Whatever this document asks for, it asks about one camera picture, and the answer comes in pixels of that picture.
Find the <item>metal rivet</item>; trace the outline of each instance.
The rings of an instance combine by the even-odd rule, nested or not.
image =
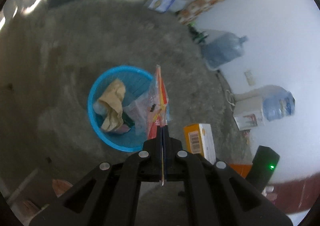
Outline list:
[[[108,170],[110,168],[110,164],[108,162],[103,162],[99,165],[101,170]]]
[[[227,167],[226,163],[225,162],[222,162],[222,161],[218,161],[216,163],[216,167],[217,168],[220,168],[220,169],[225,169]]]
[[[188,153],[184,150],[178,151],[178,157],[186,157],[187,155],[188,155]]]
[[[145,157],[149,156],[149,153],[148,153],[148,151],[143,150],[143,151],[140,151],[138,155],[141,158],[145,158]]]

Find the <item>blue trash bin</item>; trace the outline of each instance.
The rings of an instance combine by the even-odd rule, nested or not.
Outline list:
[[[105,133],[100,129],[104,121],[103,117],[96,114],[93,110],[93,103],[96,102],[108,85],[116,78],[121,80],[125,85],[126,92],[122,102],[123,107],[125,107],[149,89],[153,76],[147,71],[133,66],[114,67],[104,72],[94,82],[89,93],[88,115],[90,123],[98,137],[114,149],[126,152],[140,151],[142,150],[144,141],[147,139],[145,133],[136,135],[135,127],[122,135]]]

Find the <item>large water bottle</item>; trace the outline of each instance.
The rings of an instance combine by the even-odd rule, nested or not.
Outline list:
[[[201,53],[209,70],[215,71],[222,64],[228,63],[244,54],[242,43],[247,36],[241,38],[227,32],[209,44],[201,46]]]
[[[291,116],[295,111],[295,100],[291,92],[283,91],[265,97],[263,100],[263,115],[268,121]]]

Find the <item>cardboard box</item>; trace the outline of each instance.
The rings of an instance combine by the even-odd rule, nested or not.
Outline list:
[[[192,124],[183,128],[187,150],[192,154],[201,154],[211,164],[216,162],[213,136],[210,124]]]

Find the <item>brown paper bag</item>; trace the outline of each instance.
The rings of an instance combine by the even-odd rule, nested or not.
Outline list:
[[[122,101],[124,94],[125,86],[123,82],[115,79],[98,99],[108,110],[107,117],[101,126],[103,131],[110,132],[122,126]]]

